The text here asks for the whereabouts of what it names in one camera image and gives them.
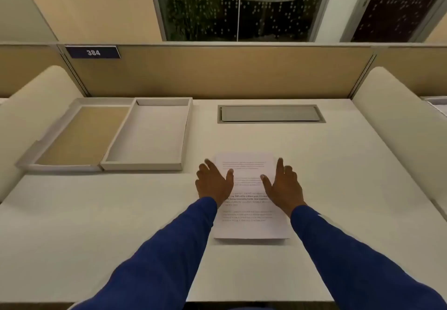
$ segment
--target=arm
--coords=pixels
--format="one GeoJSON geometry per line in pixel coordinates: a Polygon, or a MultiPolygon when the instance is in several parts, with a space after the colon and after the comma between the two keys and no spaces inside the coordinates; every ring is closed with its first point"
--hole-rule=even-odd
{"type": "Polygon", "coordinates": [[[181,310],[207,245],[217,208],[229,197],[233,174],[223,178],[211,162],[201,164],[199,200],[156,232],[121,263],[107,284],[75,310],[181,310]]]}
{"type": "Polygon", "coordinates": [[[306,205],[292,167],[278,160],[273,185],[265,192],[291,219],[329,292],[341,310],[447,309],[433,289],[418,283],[397,264],[326,222],[306,205]]]}

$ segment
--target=desk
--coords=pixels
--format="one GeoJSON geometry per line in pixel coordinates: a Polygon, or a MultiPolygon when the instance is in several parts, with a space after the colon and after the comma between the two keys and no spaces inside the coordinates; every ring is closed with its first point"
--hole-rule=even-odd
{"type": "MultiPolygon", "coordinates": [[[[447,298],[447,223],[350,100],[193,102],[182,174],[26,175],[0,205],[0,302],[90,296],[196,199],[198,164],[268,151],[305,200],[447,298]],[[326,123],[218,124],[219,104],[317,104],[326,123]]],[[[210,237],[189,301],[330,301],[300,240],[210,237]]]]}

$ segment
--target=hand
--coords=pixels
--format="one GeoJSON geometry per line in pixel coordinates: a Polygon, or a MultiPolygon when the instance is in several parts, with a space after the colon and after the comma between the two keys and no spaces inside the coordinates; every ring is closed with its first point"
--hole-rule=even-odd
{"type": "Polygon", "coordinates": [[[282,158],[276,165],[276,177],[273,185],[264,174],[261,175],[265,193],[271,201],[290,218],[292,211],[299,205],[307,205],[303,197],[303,189],[298,183],[296,173],[291,166],[284,167],[282,158]]]}
{"type": "Polygon", "coordinates": [[[228,170],[227,178],[223,178],[217,167],[209,159],[205,159],[205,164],[198,166],[196,187],[198,198],[211,197],[220,207],[230,196],[233,189],[233,169],[228,170]]]}

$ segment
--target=stack of paper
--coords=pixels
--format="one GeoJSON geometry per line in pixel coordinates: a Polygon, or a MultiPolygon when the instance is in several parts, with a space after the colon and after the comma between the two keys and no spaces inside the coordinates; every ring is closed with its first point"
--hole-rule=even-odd
{"type": "Polygon", "coordinates": [[[221,153],[215,164],[222,176],[234,170],[234,188],[217,212],[215,238],[288,238],[287,216],[267,197],[260,175],[274,182],[276,161],[268,153],[221,153]]]}

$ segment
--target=blue sleeve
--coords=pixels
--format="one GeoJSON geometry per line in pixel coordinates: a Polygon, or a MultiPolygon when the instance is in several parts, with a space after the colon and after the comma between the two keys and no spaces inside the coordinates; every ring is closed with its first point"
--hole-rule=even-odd
{"type": "Polygon", "coordinates": [[[296,207],[290,220],[341,310],[447,309],[436,291],[309,206],[296,207]]]}
{"type": "Polygon", "coordinates": [[[121,263],[107,284],[75,310],[181,310],[207,245],[217,204],[204,197],[121,263]]]}

